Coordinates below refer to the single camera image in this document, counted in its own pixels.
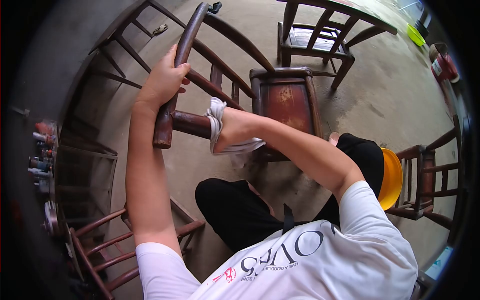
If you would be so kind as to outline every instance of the concrete floor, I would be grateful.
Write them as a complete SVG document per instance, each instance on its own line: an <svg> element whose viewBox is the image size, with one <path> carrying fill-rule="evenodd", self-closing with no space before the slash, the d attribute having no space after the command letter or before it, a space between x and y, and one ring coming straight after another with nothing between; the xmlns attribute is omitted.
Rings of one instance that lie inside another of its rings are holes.
<svg viewBox="0 0 480 300"><path fill-rule="evenodd" d="M429 144L453 127L443 95L430 71L428 51L416 47L406 35L408 17L398 12L395 0L355 0L360 6L398 28L398 35L383 33L352 47L356 62L340 87L332 92L332 79L315 77L315 89L327 136L331 131L350 132L359 137L374 140L382 147L394 152L415 144ZM276 65L276 23L281 21L285 4L273 0L223 0L218 16L244 33ZM185 23L198 5L189 0L174 14ZM315 24L322 9L300 6L295 22ZM337 13L335 21L346 20ZM159 16L146 26L152 30L158 24L167 23L169 29L153 38L140 51L140 56L153 66L177 42L182 29L171 20L163 21ZM347 40L367 28L364 22L354 26ZM208 45L237 74L249 82L249 70L260 65L225 37L203 24L197 38ZM189 63L209 77L210 64L194 50ZM293 66L307 65L321 68L321 59L293 57ZM142 84L148 74L134 61L122 66L127 78ZM223 87L230 90L230 81L224 77ZM106 105L101 118L101 132L98 140L119 153L114 179L111 211L125 203L125 167L127 155L130 107L138 90L120 85L113 98ZM177 109L203 114L209 105L210 96L191 84L187 92L179 97ZM240 104L250 110L251 102L242 92ZM330 192L308 178L290 162L270 163L267 166L248 165L233 169L228 157L212 156L209 141L174 132L172 147L165 150L164 157L168 170L171 195L181 202L193 215L203 218L195 204L194 191L198 182L216 177L225 180L249 180L272 205L276 216L283 219L282 204L287 203L296 220L312 219L330 196ZM437 151L437 164L456 161L454 143ZM456 174L450 174L449 187L456 186ZM455 199L440 198L435 201L435 212L452 217ZM396 217L392 222L411 243L420 266L446 241L448 231L423 218L410 221ZM114 237L126 232L120 220L109 226L109 235ZM207 224L204 232L194 241L193 251L185 257L191 272L200 280L207 278L232 252ZM124 250L134 249L133 241L122 243ZM124 272L135 266L130 259L109 270L110 275ZM118 299L140 298L142 293L139 278L120 287L115 292Z"/></svg>

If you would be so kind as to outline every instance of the pink slipper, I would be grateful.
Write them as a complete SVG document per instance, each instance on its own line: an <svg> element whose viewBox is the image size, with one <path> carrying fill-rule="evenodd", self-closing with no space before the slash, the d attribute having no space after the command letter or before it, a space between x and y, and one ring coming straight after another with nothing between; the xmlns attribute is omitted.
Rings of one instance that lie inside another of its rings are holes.
<svg viewBox="0 0 480 300"><path fill-rule="evenodd" d="M336 146L339 138L340 138L340 134L338 134L337 132L332 132L328 137L328 142L333 146Z"/></svg>

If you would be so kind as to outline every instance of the black pants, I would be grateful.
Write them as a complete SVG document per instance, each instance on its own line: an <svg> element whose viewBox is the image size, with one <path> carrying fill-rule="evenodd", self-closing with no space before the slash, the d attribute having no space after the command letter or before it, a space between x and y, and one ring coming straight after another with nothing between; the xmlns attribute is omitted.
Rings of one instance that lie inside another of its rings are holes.
<svg viewBox="0 0 480 300"><path fill-rule="evenodd" d="M359 166L378 197L384 177L384 157L377 144L345 133L338 139L337 148ZM206 221L233 252L283 228L283 222L270 215L267 204L249 189L245 180L204 180L195 190L195 199ZM322 219L340 226L338 203L333 195L313 221ZM305 223L308 221L295 222L295 226Z"/></svg>

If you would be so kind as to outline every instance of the wet floor stain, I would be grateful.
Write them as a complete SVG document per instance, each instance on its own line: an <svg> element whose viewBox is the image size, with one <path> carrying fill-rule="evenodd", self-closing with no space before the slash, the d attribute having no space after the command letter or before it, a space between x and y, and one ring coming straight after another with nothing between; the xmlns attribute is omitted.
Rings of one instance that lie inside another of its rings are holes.
<svg viewBox="0 0 480 300"><path fill-rule="evenodd" d="M371 103L368 105L368 108L373 111L377 116L379 117L382 117L385 119L385 115L383 113L381 113L381 111L379 111L378 109L375 108L375 106L373 106Z"/></svg>

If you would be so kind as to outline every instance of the chair backrest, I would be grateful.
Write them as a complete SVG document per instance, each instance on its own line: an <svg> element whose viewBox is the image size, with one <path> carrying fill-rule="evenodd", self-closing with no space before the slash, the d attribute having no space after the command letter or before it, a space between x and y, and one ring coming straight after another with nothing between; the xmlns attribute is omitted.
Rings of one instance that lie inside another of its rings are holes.
<svg viewBox="0 0 480 300"><path fill-rule="evenodd" d="M460 130L460 124L458 121L458 116L454 115L453 116L453 123L454 127L441 137L439 137L437 140L435 140L433 143L425 147L424 153L431 153L434 152L435 149L440 148L450 142L451 140L455 139L456 140L456 148L457 148L457 159L458 162L452 163L452 164L446 164L446 165L441 165L441 166L432 166L432 167L424 167L422 168L421 172L422 174L428 174L432 173L433 174L433 190L432 192L422 192L420 193L420 196L422 197L447 197L447 196L457 196L457 201L459 197L461 197L461 191L463 190L463 180L462 180L462 174L463 174L463 168L461 164L461 142L462 142L462 133ZM447 184L448 184L448 171L458 169L458 184L457 188L455 189L448 189ZM442 187L440 191L435 191L435 173L436 172L441 172L442 173Z"/></svg>
<svg viewBox="0 0 480 300"><path fill-rule="evenodd" d="M363 12L355 8L356 5L354 3L351 3L346 0L341 0L341 3L334 0L277 0L277 1L287 3L285 6L285 12L283 15L282 39L284 41L288 38L288 34L293 25L293 20L295 19L295 15L297 14L297 9L299 4L325 8L325 11L321 15L320 19L317 22L317 25L315 26L312 32L312 35L307 45L307 49L312 49L317 38L321 36L327 39L333 39L335 41L332 48L330 49L330 52L331 53L336 52L340 44L343 42L343 40L347 36L348 32L352 29L353 25L355 25L355 23L358 20L366 21L372 24L373 26L361 31L356 36L354 36L348 43L345 44L345 47L347 48L355 44L358 44L359 42L362 42L372 36L380 34L384 31L387 31L393 35L397 34L397 29L395 27L393 27L389 23L371 14L368 14L366 12ZM342 14L348 15L349 18L344 24L330 21L329 19L334 12L340 12ZM322 32L324 27L337 29L338 31L340 31L340 34L338 35L338 37L321 35L320 33Z"/></svg>
<svg viewBox="0 0 480 300"><path fill-rule="evenodd" d="M132 251L132 252L129 252L129 253L124 253L123 250L121 249L121 247L118 245L119 241L122 241L122 240L125 240L125 239L131 237L133 235L133 232L130 231L130 232L127 232L127 233L125 233L125 234L123 234L119 237L116 237L114 239L105 241L102 244L97 245L90 250L87 250L82 246L79 238L81 236L85 235L86 233L100 227L101 225L111 221L112 219L115 219L115 218L121 216L122 214L125 214L126 212L127 212L127 210L125 208L123 208L123 209L121 209L119 211L116 211L116 212L114 212L114 213L112 213L108 216L105 216L105 217L103 217L103 218L101 218L101 219L99 219L99 220L97 220L93 223L90 223L90 224L80 228L77 231L75 231L73 228L70 228L70 233L72 234L72 242L73 242L73 245L74 245L75 249L79 253L83 262L85 263L85 265L86 265L88 271L90 272L90 274L92 275L94 281L97 283L98 287L100 288L100 291L109 300L115 299L113 297L113 295L111 294L111 292L114 289L116 289L119 286L129 282L130 280L134 279L135 277L137 277L139 275L138 267L135 267L135 268L123 273L122 275L115 278L114 280L112 280L108 283L104 283L102 278L98 274L98 272L104 270L105 268L110 267L110 266L112 266L114 264L117 264L119 262L122 262L126 259L132 258L136 255L135 251ZM113 259L109 259L109 257L105 253L105 248L108 247L108 246L111 246L111 245L115 245L117 247L117 249L121 253L120 256L117 256ZM102 256L104 256L106 261L103 264L93 266L92 262L90 261L88 256L93 254L93 253L96 253L96 252L100 252L102 254Z"/></svg>
<svg viewBox="0 0 480 300"><path fill-rule="evenodd" d="M178 43L179 46L177 55L175 57L175 66L177 67L178 65L187 61L190 54L190 47L186 47L186 45L191 45L193 49L195 49L212 64L212 68L210 80L207 80L193 68L190 69L190 72L186 75L186 77L209 95L225 101L227 106L244 110L238 104L239 89L252 99L256 98L256 95L250 86L246 84L227 64L225 64L220 57L218 57L205 44L195 38L201 23L209 25L223 36L228 38L235 45L250 55L268 72L275 72L275 69L267 60L267 58L260 52L260 50L246 36L244 36L233 26L218 18L216 15L207 12L207 10L208 3L202 2L193 13L187 26L175 16L172 15L173 17L171 17L169 15L172 20L186 29ZM232 81L231 97L227 96L221 89L220 84L222 74ZM209 139L210 122L208 119L206 117L176 111L176 103L177 99L174 97L174 99L160 108L154 134L154 146L164 149L170 147L171 131L173 126L175 126L176 129L181 128L181 131L183 132Z"/></svg>
<svg viewBox="0 0 480 300"><path fill-rule="evenodd" d="M173 198L170 198L170 204L172 207L175 207L180 213L181 217L187 222L186 225L183 225L181 227L175 228L175 231L177 233L177 238L179 241L179 244L182 242L183 238L188 236L187 240L181 247L181 253L185 254L188 250L188 245L190 241L193 238L194 233L205 226L205 221L197 220L194 216L192 216L178 201L176 201ZM122 234L119 237L116 237L114 239L105 241L101 243L100 245L95 246L92 249L85 249L83 245L80 242L80 237L87 234L88 232L100 227L101 225L117 218L121 217L122 221L127 225L128 229L130 230L129 232ZM104 296L109 299L113 300L115 299L111 292L118 288L119 286L129 282L130 280L134 279L139 275L138 267L135 267L133 269L128 270L127 272L123 273L119 277L113 279L110 282L104 283L98 272L104 270L105 268L108 268L114 264L118 264L119 262L122 262L124 260L127 260L129 258L132 258L136 255L135 251L129 252L129 253L124 253L118 242L125 240L133 235L132 232L132 225L130 224L130 220L128 218L128 211L127 211L127 204L125 204L124 208L116 211L114 213L111 213L108 216L105 216L93 223L90 223L79 230L75 231L73 228L70 228L70 233L72 234L72 241L75 249L77 252L80 254L83 262L85 263L88 271L92 275L94 281L97 283L98 287L100 288L101 292L104 294ZM117 256L115 258L110 258L110 256L106 252L106 247L115 245L117 249L120 252L120 256ZM92 262L88 258L89 255L92 255L96 252L99 252L102 254L102 256L105 259L105 262L96 266L92 265Z"/></svg>

